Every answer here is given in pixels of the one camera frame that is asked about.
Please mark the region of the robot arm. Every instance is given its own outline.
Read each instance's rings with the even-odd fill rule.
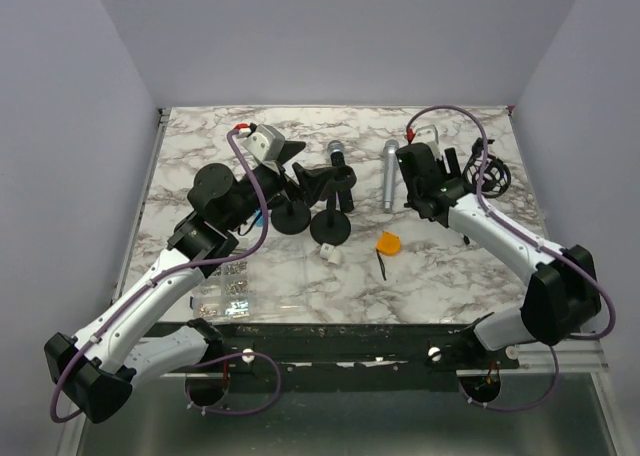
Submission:
[[[328,193],[355,184],[349,167],[307,171],[300,165],[294,165],[300,184],[294,183],[282,165],[305,143],[287,142],[271,126],[252,125],[243,145],[259,163],[253,176],[267,203],[286,193],[311,206]],[[203,320],[139,343],[173,303],[219,266],[198,263],[228,257],[238,245],[231,232],[260,208],[249,178],[237,181],[228,167],[218,163],[198,171],[187,198],[194,211],[178,223],[167,249],[145,275],[72,337],[57,333],[45,345],[53,381],[58,385],[63,381],[62,390],[94,423],[120,409],[136,385],[198,363],[205,353],[206,360],[225,354],[220,334]]]
[[[563,254],[595,279],[593,259],[580,246],[571,249],[547,241],[492,206],[488,211],[537,242],[531,245],[498,224],[462,178],[455,149],[445,159],[433,144],[415,143],[396,152],[407,186],[407,206],[421,218],[436,221],[475,240],[527,285],[522,308],[491,314],[473,326],[467,341],[474,351],[494,351],[537,340],[555,345],[579,330],[601,309],[600,296],[561,261],[541,252],[544,246]]]

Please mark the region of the marble tabletop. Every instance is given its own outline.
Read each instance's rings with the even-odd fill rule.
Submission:
[[[338,139],[358,183],[353,188],[355,210],[349,214],[352,232],[340,247],[340,267],[319,256],[309,231],[283,237],[270,230],[266,248],[247,261],[256,294],[243,320],[326,323],[467,323],[490,311],[518,306],[524,285],[500,261],[474,242],[437,223],[420,220],[403,203],[406,189],[398,172],[394,212],[382,211],[382,148],[386,140],[403,143],[403,128],[421,108],[355,107],[203,107],[172,110],[125,289],[139,278],[166,245],[175,224],[191,210],[186,196],[197,170],[210,163],[227,164],[238,175],[225,135],[239,122],[267,123],[287,139],[303,140],[305,151],[295,160],[303,166],[328,164],[327,143]],[[496,142],[492,152],[509,165],[513,183],[492,203],[527,228],[542,228],[506,108],[470,108]],[[416,128],[434,124],[441,146],[454,146],[464,164],[477,128],[462,115],[438,111],[423,116]],[[312,208],[322,210],[323,203]],[[258,228],[248,243],[258,237]],[[400,237],[402,251],[385,257],[382,279],[375,244],[383,231]],[[217,295],[211,284],[196,296]],[[190,295],[178,301],[164,320],[193,317]]]

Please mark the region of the lavender wall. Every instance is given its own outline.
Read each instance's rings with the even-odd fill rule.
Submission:
[[[603,341],[640,447],[640,0],[577,0],[527,85],[515,129],[551,236],[596,259],[618,308]]]
[[[157,111],[100,0],[0,0],[0,453],[56,451],[42,347],[113,291]]]
[[[103,0],[163,106],[513,104],[574,0]]]

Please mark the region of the table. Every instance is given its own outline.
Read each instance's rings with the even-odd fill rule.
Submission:
[[[396,211],[388,215],[380,210],[382,147],[385,140],[402,137],[402,128],[417,110],[174,109],[125,287],[146,270],[175,224],[190,212],[186,194],[200,167],[224,162],[241,175],[224,135],[236,123],[252,121],[272,124],[288,138],[304,139],[307,150],[296,158],[303,165],[326,164],[326,143],[342,140],[347,146],[347,161],[359,178],[353,191],[356,210],[350,215],[353,233],[342,247],[345,264],[340,268],[326,266],[308,233],[297,236],[306,257],[309,308],[303,313],[271,315],[268,320],[466,323],[486,312],[519,305],[524,294],[522,283],[483,249],[475,244],[465,246],[460,235],[421,221],[413,211],[402,208],[406,194],[402,184],[396,192]],[[541,234],[507,110],[474,108],[472,112],[485,124],[489,137],[496,139],[493,151],[513,173],[512,188],[495,205]],[[419,126],[428,124],[435,124],[441,141],[455,146],[461,159],[466,159],[477,137],[468,121],[439,112],[425,117]],[[387,258],[390,278],[386,283],[373,253],[383,230],[394,232],[404,244],[400,255]],[[267,244],[277,244],[279,238],[271,233],[273,243]],[[271,277],[286,280],[288,275],[276,268]],[[192,315],[187,296],[163,320],[181,322]],[[530,402],[546,390],[552,363],[548,350],[535,346],[521,348],[519,370],[504,372],[497,403]],[[258,417],[203,418],[183,409],[183,375],[166,375],[138,389],[117,415],[101,425],[86,422],[84,417],[67,424],[59,454],[635,454],[620,421],[599,343],[567,341],[557,350],[562,369],[558,392],[535,411],[510,415],[469,407],[457,393],[414,391],[287,393]]]
[[[351,237],[340,248],[344,254],[342,266],[330,267],[319,257],[319,246],[308,230],[296,236],[306,256],[308,289],[303,296],[307,309],[270,311],[266,317],[253,319],[300,323],[467,323],[490,311],[520,305],[524,285],[500,261],[473,242],[465,246],[460,234],[420,220],[413,210],[403,208],[406,189],[399,173],[394,212],[382,212],[382,148],[390,138],[403,142],[403,128],[419,109],[174,108],[146,199],[125,288],[143,274],[165,246],[175,224],[191,211],[186,195],[199,168],[222,162],[238,176],[242,175],[224,136],[239,122],[255,122],[275,126],[288,139],[305,141],[307,148],[295,158],[304,166],[328,164],[327,143],[334,139],[342,141],[347,164],[354,168],[358,183],[353,189],[355,211],[349,215]],[[493,107],[471,111],[485,125],[489,137],[496,140],[492,152],[512,172],[511,188],[494,200],[495,205],[542,234],[508,110]],[[425,115],[415,127],[419,130],[430,124],[438,129],[441,145],[455,147],[464,164],[479,136],[477,128],[466,117],[451,111]],[[313,212],[321,209],[323,205],[318,204]],[[257,231],[250,233],[250,241],[257,239]],[[403,244],[400,254],[385,258],[387,281],[382,279],[374,251],[383,231],[396,234]],[[271,231],[269,241],[280,237]],[[269,244],[275,243],[267,243],[267,249],[261,253],[263,257],[269,258]],[[294,273],[274,263],[273,270],[263,275],[264,286],[276,288],[277,292],[278,286],[285,285]],[[177,302],[163,320],[190,319],[193,315],[190,296]],[[277,300],[280,296],[268,297]]]

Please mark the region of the purple cable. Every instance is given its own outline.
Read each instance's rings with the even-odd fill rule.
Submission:
[[[460,392],[462,393],[462,395],[465,397],[465,399],[469,404],[473,406],[477,406],[479,408],[488,409],[489,411],[496,411],[498,413],[517,413],[520,411],[528,411],[530,409],[537,408],[538,406],[546,403],[549,400],[549,398],[553,396],[553,393],[556,392],[556,389],[558,388],[558,384],[560,383],[560,363],[558,362],[558,355],[556,354],[556,350],[553,349],[552,346],[549,346],[549,349],[551,350],[551,356],[553,357],[553,364],[555,366],[555,372],[553,373],[553,381],[551,382],[551,386],[549,387],[547,392],[544,394],[544,396],[542,396],[537,401],[534,401],[533,403],[525,404],[523,406],[498,406],[495,404],[489,405],[486,403],[481,403],[479,401],[476,401],[471,396],[469,396],[469,394],[467,394],[464,387],[462,386],[462,383],[460,382],[458,382],[458,389],[460,390]]]
[[[411,128],[411,125],[414,123],[414,121],[416,119],[418,119],[420,116],[422,116],[423,114],[431,112],[431,111],[435,111],[435,110],[438,110],[438,109],[449,109],[449,110],[452,110],[452,111],[457,111],[459,113],[462,113],[465,116],[467,116],[469,119],[471,119],[471,121],[473,121],[473,123],[478,127],[478,129],[480,130],[480,135],[482,137],[482,161],[480,163],[479,174],[484,175],[484,173],[485,173],[485,171],[487,169],[487,164],[489,162],[489,141],[488,141],[488,138],[487,138],[487,133],[485,132],[484,127],[482,126],[482,123],[480,123],[478,118],[476,118],[473,114],[471,114],[466,109],[459,108],[457,106],[446,105],[446,104],[438,105],[438,106],[431,106],[430,108],[426,108],[426,109],[423,109],[422,111],[418,111],[418,113],[416,113],[409,120],[409,123],[407,123],[407,128],[406,129],[409,130]],[[535,239],[529,237],[527,234],[525,234],[522,231],[520,231],[517,227],[515,227],[509,221],[507,221],[505,219],[502,219],[500,216],[495,214],[495,212],[491,209],[491,207],[489,206],[487,201],[482,196],[482,184],[483,184],[483,182],[484,182],[484,178],[480,178],[479,177],[478,181],[476,183],[476,197],[478,198],[478,203],[480,204],[482,209],[485,211],[485,213],[487,213],[487,215],[489,215],[500,226],[502,226],[503,228],[507,229],[509,232],[514,234],[516,237],[520,238],[521,240],[525,241],[526,243],[528,243],[528,244],[530,244],[532,246],[538,246],[538,242]],[[591,286],[593,286],[598,291],[598,293],[600,293],[600,295],[602,296],[602,299],[604,300],[604,302],[605,302],[605,304],[607,306],[607,309],[609,311],[609,323],[607,324],[607,326],[600,333],[594,333],[594,334],[572,334],[571,338],[572,339],[586,340],[586,341],[597,341],[597,340],[599,340],[601,338],[604,338],[605,336],[608,336],[609,334],[611,334],[611,331],[613,331],[613,328],[616,325],[616,319],[617,319],[616,309],[615,309],[615,307],[613,305],[613,301],[611,300],[611,297],[609,296],[607,291],[602,287],[602,285],[598,281],[596,281],[596,279],[593,278],[589,273],[587,273],[584,269],[582,269],[576,263],[574,263],[573,261],[568,259],[562,253],[559,253],[557,251],[549,249],[549,248],[547,248],[545,246],[540,247],[540,251],[542,251],[543,253],[545,253],[545,254],[553,257],[553,258],[556,258],[559,261],[561,261],[563,264],[565,264],[566,266],[570,267],[573,271],[575,271],[582,278],[584,278]]]
[[[260,183],[258,183],[258,180],[256,179],[255,175],[253,174],[253,171],[251,171],[251,167],[249,167],[249,163],[247,163],[246,159],[244,159],[244,156],[242,155],[242,152],[240,151],[240,148],[238,148],[238,145],[233,140],[234,136],[236,136],[238,133],[239,133],[239,131],[235,130],[235,129],[229,131],[229,133],[227,133],[227,141],[229,142],[229,145],[231,146],[231,149],[233,150],[234,154],[236,155],[236,158],[238,158],[238,162],[242,166],[242,169],[244,169],[244,171],[246,172],[247,177],[249,178],[249,182],[251,183],[251,186],[253,186],[253,189],[256,192],[256,196],[258,197],[258,201],[260,202],[260,210],[262,211],[262,214],[269,214],[268,213],[268,209],[267,209],[267,201],[266,201],[266,199],[264,197],[264,193],[262,192],[262,188],[260,187]],[[231,263],[233,261],[238,261],[240,259],[244,259],[244,258],[246,258],[248,256],[251,256],[258,249],[260,249],[260,247],[264,243],[265,239],[267,238],[268,229],[269,229],[269,218],[264,218],[264,225],[262,226],[262,232],[260,233],[260,237],[258,238],[258,241],[256,241],[256,243],[251,248],[249,248],[246,252],[244,252],[243,254],[239,254],[239,255],[236,255],[236,256],[228,256],[228,257],[225,257],[225,258],[203,259],[202,261],[191,261],[189,263],[179,264],[178,266],[174,266],[173,268],[169,268],[169,269],[161,272],[157,276],[151,278],[151,283],[155,286],[156,284],[158,284],[160,281],[162,281],[167,276],[175,274],[178,271],[182,271],[183,269],[193,269],[193,268],[199,268],[199,267],[202,267],[202,266],[210,266],[210,265],[213,265],[213,264]],[[129,307],[131,307],[131,305],[133,303],[135,303],[138,299],[140,299],[140,297],[144,293],[146,293],[148,289],[149,289],[149,286],[147,286],[147,285],[143,286],[138,291],[136,291],[133,294],[133,296],[131,296],[127,301],[125,301],[122,304],[122,306],[120,306],[116,311],[114,311],[113,314],[111,315],[111,317],[109,319],[107,319],[104,322],[104,324],[102,326],[100,326],[100,328],[93,334],[93,336],[95,336],[95,340],[99,341],[100,338],[102,337],[102,335],[104,333],[106,333],[106,331],[109,329],[109,327],[111,327],[111,325],[127,309],[129,309]],[[93,346],[93,344],[94,344],[93,341],[91,341],[91,340],[87,341],[78,350],[78,352],[71,358],[69,363],[67,363],[67,365],[65,366],[64,370],[60,374],[60,377],[58,378],[58,382],[56,383],[56,386],[53,389],[53,395],[51,397],[51,404],[49,406],[49,416],[51,417],[51,420],[54,423],[66,423],[67,421],[71,421],[73,418],[79,416],[81,414],[81,412],[82,412],[81,410],[78,410],[78,411],[75,411],[75,412],[73,412],[73,413],[71,413],[71,414],[69,414],[67,416],[64,416],[64,417],[58,416],[58,412],[57,412],[58,399],[60,399],[60,393],[62,393],[62,388],[63,388],[64,383],[66,382],[67,378],[69,377],[69,374],[71,374],[71,372],[75,368],[75,366],[78,363],[78,361],[80,361],[80,359],[85,355],[85,353],[89,350],[89,348],[91,348],[91,346]]]
[[[197,409],[199,409],[201,411],[205,411],[207,413],[223,414],[225,416],[250,416],[252,414],[258,414],[258,413],[264,411],[265,409],[267,409],[269,406],[273,405],[273,403],[275,403],[278,400],[278,398],[280,397],[280,389],[282,388],[282,374],[280,374],[280,368],[278,368],[278,365],[276,364],[276,362],[273,359],[271,359],[269,356],[267,356],[266,354],[262,354],[262,353],[233,353],[233,354],[227,354],[226,356],[222,356],[220,358],[212,359],[211,361],[205,361],[204,363],[194,364],[193,366],[189,366],[189,368],[191,368],[191,369],[204,368],[204,367],[210,366],[212,364],[222,363],[224,361],[229,361],[230,359],[235,359],[235,358],[241,358],[243,356],[257,356],[258,358],[262,358],[265,361],[267,361],[271,366],[273,366],[273,369],[275,369],[275,371],[276,371],[276,389],[274,390],[273,395],[271,396],[271,398],[269,398],[269,400],[266,403],[258,406],[257,408],[245,409],[245,410],[241,410],[241,411],[226,411],[224,409],[215,409],[215,408],[209,408],[207,406],[198,406],[191,399],[191,388],[189,388],[189,386],[187,386],[185,392],[187,394],[187,398],[189,399],[188,409],[191,408],[191,407],[195,407],[195,408],[197,408]]]

